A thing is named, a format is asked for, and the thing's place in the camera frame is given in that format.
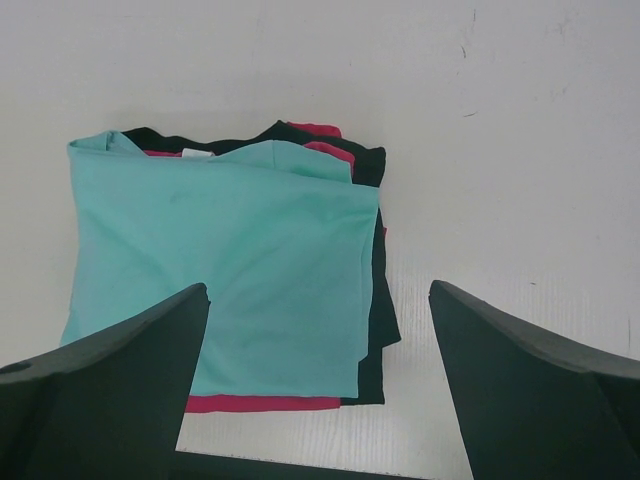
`garment tag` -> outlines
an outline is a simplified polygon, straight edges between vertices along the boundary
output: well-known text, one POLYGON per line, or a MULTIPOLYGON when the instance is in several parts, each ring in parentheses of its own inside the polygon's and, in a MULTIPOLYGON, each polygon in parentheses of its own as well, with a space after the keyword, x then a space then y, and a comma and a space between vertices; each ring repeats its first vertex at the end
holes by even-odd
POLYGON ((193 148, 183 148, 183 157, 213 157, 213 152, 205 152, 203 150, 194 150, 193 148))

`clothing stack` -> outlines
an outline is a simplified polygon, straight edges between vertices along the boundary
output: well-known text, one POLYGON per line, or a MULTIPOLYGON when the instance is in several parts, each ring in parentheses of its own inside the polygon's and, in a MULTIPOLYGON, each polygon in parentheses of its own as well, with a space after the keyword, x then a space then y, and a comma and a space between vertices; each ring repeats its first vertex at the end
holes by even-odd
POLYGON ((382 350, 400 341, 384 148, 279 121, 210 143, 108 131, 68 152, 79 253, 62 344, 202 282, 211 306, 187 412, 384 404, 382 350))

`white table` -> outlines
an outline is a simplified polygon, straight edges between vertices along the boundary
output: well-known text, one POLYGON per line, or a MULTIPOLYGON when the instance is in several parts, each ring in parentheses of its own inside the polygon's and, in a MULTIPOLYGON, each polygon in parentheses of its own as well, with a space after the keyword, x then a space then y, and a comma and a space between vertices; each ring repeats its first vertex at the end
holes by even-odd
POLYGON ((55 348, 66 321, 67 141, 142 125, 249 137, 278 118, 387 148, 404 335, 385 351, 388 404, 188 415, 180 449, 470 479, 429 315, 435 278, 640 358, 640 3, 57 5, 0 2, 0 363, 55 348))

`folded pink t-shirt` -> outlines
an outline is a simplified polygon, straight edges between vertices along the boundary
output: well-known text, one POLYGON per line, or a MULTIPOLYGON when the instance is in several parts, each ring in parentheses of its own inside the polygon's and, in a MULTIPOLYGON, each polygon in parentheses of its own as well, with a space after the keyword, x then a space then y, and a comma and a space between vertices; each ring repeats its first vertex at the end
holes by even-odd
MULTIPOLYGON (((328 153, 353 166, 353 154, 323 142, 310 142, 304 145, 311 150, 328 153)), ((180 153, 166 153, 155 150, 145 150, 151 157, 180 157, 180 153)), ((334 397, 266 397, 239 395, 189 395, 186 413, 210 412, 278 412, 304 410, 333 410, 340 408, 340 399, 334 397)))
POLYGON ((292 127, 296 127, 298 130, 304 130, 305 132, 313 133, 314 135, 342 138, 342 132, 334 125, 322 125, 318 123, 287 123, 292 127))

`teal shirt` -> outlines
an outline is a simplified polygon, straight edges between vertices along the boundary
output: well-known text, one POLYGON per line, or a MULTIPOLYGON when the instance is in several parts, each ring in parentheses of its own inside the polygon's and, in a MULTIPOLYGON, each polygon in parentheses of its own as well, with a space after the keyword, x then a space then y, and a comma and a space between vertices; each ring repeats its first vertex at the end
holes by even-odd
POLYGON ((357 396, 378 193, 347 163, 277 141, 148 157, 118 132, 68 151, 79 251, 63 344, 203 282, 191 394, 357 396))

